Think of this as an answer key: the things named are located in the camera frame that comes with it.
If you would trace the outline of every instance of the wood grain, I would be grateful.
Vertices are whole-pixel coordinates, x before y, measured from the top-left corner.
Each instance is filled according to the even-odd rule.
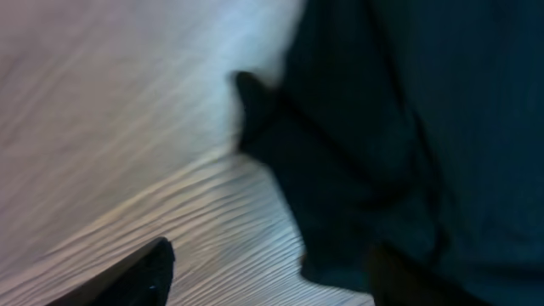
[[[300,280],[262,167],[232,149],[234,70],[274,79],[300,1],[0,2],[0,304],[44,305],[147,240],[170,305],[361,305]]]

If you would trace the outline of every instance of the dark blue clothing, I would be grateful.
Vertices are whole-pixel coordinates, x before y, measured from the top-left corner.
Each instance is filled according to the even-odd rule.
[[[387,241],[489,303],[544,305],[543,1],[309,0],[271,95],[244,101],[241,148],[277,178],[304,276],[367,291]]]

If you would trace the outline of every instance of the floor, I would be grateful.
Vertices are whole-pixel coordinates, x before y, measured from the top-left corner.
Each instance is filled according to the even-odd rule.
[[[238,156],[238,69],[281,72],[300,0],[0,2],[0,304],[44,305],[146,241],[169,305],[369,305],[298,277],[266,169]]]

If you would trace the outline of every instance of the wooden floor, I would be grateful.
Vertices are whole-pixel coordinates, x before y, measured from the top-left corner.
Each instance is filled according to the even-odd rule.
[[[281,195],[233,152],[295,0],[0,1],[0,305],[44,305],[159,235],[170,305],[362,305],[298,277]]]

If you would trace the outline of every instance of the dark fabric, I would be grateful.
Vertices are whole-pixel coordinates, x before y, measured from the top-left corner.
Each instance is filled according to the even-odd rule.
[[[368,290],[387,241],[499,305],[543,305],[544,3],[309,0],[280,86],[237,78],[304,277]]]
[[[487,306],[388,244],[370,250],[367,264],[376,306]]]

